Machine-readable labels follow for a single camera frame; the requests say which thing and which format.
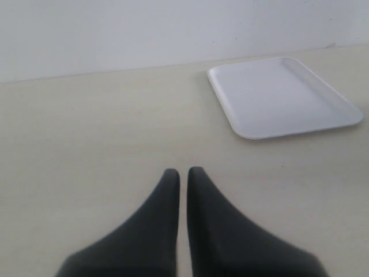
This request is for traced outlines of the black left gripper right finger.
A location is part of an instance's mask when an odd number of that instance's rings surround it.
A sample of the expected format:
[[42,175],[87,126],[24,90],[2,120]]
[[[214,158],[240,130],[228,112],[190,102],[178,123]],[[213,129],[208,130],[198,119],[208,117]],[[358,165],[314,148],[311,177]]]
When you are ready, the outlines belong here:
[[316,276],[311,254],[244,216],[201,167],[187,182],[187,229],[194,276]]

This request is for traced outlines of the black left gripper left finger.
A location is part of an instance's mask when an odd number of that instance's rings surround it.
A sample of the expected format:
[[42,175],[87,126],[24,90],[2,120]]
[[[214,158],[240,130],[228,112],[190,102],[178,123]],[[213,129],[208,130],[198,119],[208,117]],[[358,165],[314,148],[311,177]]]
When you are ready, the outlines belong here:
[[57,276],[176,276],[180,176],[166,169],[122,225],[70,255]]

